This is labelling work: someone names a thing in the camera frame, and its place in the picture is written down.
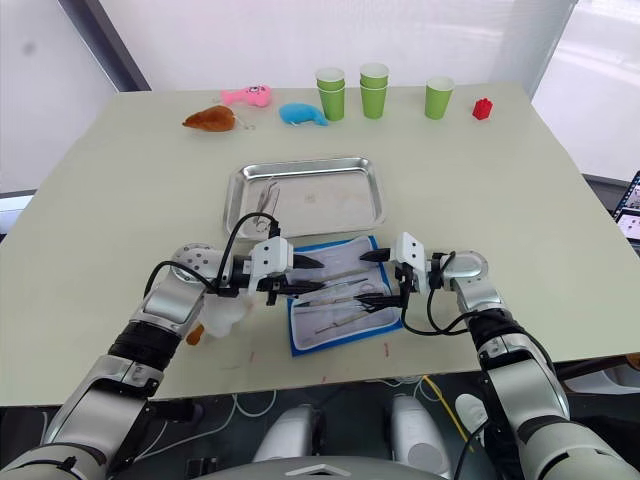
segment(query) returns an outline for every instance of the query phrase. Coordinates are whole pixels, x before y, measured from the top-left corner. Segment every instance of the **yellow cable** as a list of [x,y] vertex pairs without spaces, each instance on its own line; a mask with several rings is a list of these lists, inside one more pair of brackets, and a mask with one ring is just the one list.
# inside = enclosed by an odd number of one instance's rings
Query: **yellow cable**
[[462,425],[460,425],[460,422],[458,421],[458,417],[455,416],[455,414],[453,413],[453,410],[451,410],[451,407],[449,406],[447,401],[444,399],[444,396],[442,395],[442,391],[440,390],[438,385],[436,385],[435,382],[429,378],[429,375],[423,375],[422,379],[429,384],[429,386],[433,390],[433,393],[435,393],[436,397],[438,397],[438,400],[440,400],[440,402],[442,402],[442,405],[444,405],[445,410],[447,411],[447,413],[451,417],[451,420],[453,421],[453,424],[458,429],[458,432],[460,433],[460,436],[462,437],[462,440],[464,440],[466,442],[469,437],[467,437],[467,434],[464,433],[464,428],[462,428]]

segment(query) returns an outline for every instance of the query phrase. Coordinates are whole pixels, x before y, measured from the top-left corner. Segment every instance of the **table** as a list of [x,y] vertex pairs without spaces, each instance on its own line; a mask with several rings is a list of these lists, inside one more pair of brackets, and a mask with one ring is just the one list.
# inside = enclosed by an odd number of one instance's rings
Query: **table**
[[[478,121],[471,110],[485,96],[494,109]],[[0,245],[0,405],[62,403],[124,328],[158,261],[189,242],[224,245],[232,172],[345,154],[375,164],[381,245],[409,231],[427,249],[481,252],[516,319],[556,361],[637,350],[640,261],[520,87],[459,87],[441,121],[423,115],[422,88],[390,89],[378,121],[349,89],[346,118],[326,128],[285,125],[276,113],[291,101],[319,105],[317,92],[275,90],[267,109],[234,106],[253,131],[181,126],[214,97],[117,95],[43,183]],[[157,397],[478,368],[468,336],[405,331],[293,359],[284,304],[254,309],[224,339],[183,344]],[[414,296],[408,320],[424,322],[424,308]],[[439,292],[434,314],[452,319],[455,295]]]

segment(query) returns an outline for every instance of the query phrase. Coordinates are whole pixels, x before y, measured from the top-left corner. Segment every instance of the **metal tray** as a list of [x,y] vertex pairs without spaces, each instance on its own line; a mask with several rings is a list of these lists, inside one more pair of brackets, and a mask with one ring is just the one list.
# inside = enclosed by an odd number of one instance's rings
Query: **metal tray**
[[[263,211],[282,235],[368,230],[384,221],[379,180],[361,157],[247,165],[229,179],[224,225],[231,233],[246,213]],[[267,238],[268,221],[249,219],[238,238]]]

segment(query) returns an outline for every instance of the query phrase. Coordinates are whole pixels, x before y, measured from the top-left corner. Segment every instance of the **green paper cup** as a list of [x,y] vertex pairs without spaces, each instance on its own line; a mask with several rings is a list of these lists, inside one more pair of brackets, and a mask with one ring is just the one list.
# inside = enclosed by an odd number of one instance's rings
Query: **green paper cup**
[[433,77],[427,80],[427,93],[424,105],[424,114],[434,120],[444,117],[447,111],[449,98],[453,92],[455,83],[449,77]]
[[316,82],[320,90],[336,92],[344,88],[344,72],[339,68],[321,68],[316,72]]
[[320,92],[324,116],[327,117],[327,120],[332,122],[342,120],[344,118],[344,87],[334,91],[319,88],[318,91]]
[[384,112],[384,100],[387,96],[387,87],[368,88],[360,84],[362,96],[362,112],[367,118],[380,118]]
[[366,88],[384,88],[389,81],[389,68],[382,63],[365,63],[360,67],[360,85]]

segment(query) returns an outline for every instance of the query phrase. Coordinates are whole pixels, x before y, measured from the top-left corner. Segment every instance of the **red toy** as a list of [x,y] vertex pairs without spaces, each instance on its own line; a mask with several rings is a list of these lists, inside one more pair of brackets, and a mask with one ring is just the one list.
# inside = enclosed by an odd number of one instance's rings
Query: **red toy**
[[473,116],[478,120],[484,120],[489,117],[491,113],[491,107],[493,107],[493,103],[488,98],[483,98],[476,102],[476,106],[473,109]]

